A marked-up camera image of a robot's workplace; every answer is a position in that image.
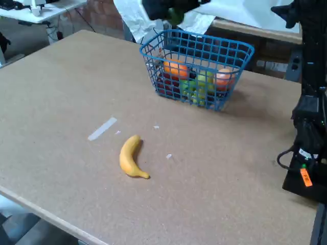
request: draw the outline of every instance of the apple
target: apple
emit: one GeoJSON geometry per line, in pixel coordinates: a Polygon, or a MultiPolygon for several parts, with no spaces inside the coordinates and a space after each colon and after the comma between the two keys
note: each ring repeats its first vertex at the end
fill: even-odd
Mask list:
{"type": "Polygon", "coordinates": [[[197,80],[198,80],[198,86],[205,87],[206,84],[208,84],[209,86],[210,84],[214,83],[214,74],[210,71],[207,72],[200,71],[197,75],[197,80]]]}
{"type": "Polygon", "coordinates": [[[162,95],[173,96],[171,86],[165,85],[161,77],[162,77],[162,75],[159,74],[159,76],[155,82],[155,87],[158,89],[158,93],[162,94],[162,95]]]}

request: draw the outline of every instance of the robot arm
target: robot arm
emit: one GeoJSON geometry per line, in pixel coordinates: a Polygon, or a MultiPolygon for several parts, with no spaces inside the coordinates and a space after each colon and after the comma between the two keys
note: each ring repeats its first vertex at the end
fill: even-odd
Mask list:
{"type": "Polygon", "coordinates": [[[297,135],[291,148],[281,153],[277,162],[288,170],[283,189],[306,198],[327,203],[327,133],[325,95],[325,34],[327,27],[326,0],[294,0],[290,5],[271,9],[292,28],[302,26],[302,90],[292,113],[297,135]],[[290,166],[281,157],[293,152],[290,166]],[[301,169],[305,169],[312,185],[306,185],[301,169]]]}
{"type": "Polygon", "coordinates": [[[150,20],[166,19],[172,25],[182,23],[184,13],[211,0],[142,0],[150,20]]]}

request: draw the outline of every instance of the orange label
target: orange label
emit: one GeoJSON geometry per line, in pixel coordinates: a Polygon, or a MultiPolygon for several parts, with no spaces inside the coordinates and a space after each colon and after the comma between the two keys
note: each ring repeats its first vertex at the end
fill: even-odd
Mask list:
{"type": "Polygon", "coordinates": [[[312,182],[310,180],[308,171],[305,168],[301,168],[300,171],[301,171],[301,175],[302,175],[302,178],[303,178],[303,181],[304,181],[306,187],[312,186],[312,182]]]}

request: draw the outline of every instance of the sticker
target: sticker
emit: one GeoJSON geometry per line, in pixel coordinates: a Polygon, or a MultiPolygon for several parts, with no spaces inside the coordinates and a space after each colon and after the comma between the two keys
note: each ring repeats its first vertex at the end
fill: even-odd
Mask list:
{"type": "Polygon", "coordinates": [[[301,175],[302,175],[302,178],[303,178],[303,181],[304,181],[306,187],[312,186],[312,182],[309,177],[308,171],[305,168],[301,168],[300,171],[301,171],[301,175]]]}
{"type": "MultiPolygon", "coordinates": [[[[299,152],[302,156],[311,159],[311,154],[308,153],[308,152],[306,152],[306,151],[304,151],[304,150],[302,150],[301,148],[300,148],[300,150],[299,150],[298,152],[299,152]]],[[[317,159],[317,158],[318,158],[318,154],[314,154],[313,157],[314,157],[315,159],[317,159]]]]}
{"type": "Polygon", "coordinates": [[[103,134],[107,129],[109,129],[116,121],[117,119],[112,117],[104,124],[102,124],[101,127],[95,130],[87,139],[90,141],[97,139],[101,134],[103,134]]]}

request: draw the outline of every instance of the orange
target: orange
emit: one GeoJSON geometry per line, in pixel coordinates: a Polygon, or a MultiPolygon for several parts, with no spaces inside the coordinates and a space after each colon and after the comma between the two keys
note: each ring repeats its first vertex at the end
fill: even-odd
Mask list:
{"type": "Polygon", "coordinates": [[[230,74],[231,71],[227,68],[221,69],[219,72],[223,73],[217,73],[216,75],[217,90],[226,91],[233,86],[235,81],[235,74],[230,74]]]}
{"type": "Polygon", "coordinates": [[[188,80],[189,79],[189,70],[186,65],[182,64],[175,64],[169,61],[174,61],[176,63],[182,63],[179,60],[168,60],[163,63],[163,68],[165,72],[178,77],[179,79],[182,80],[188,80]]]}

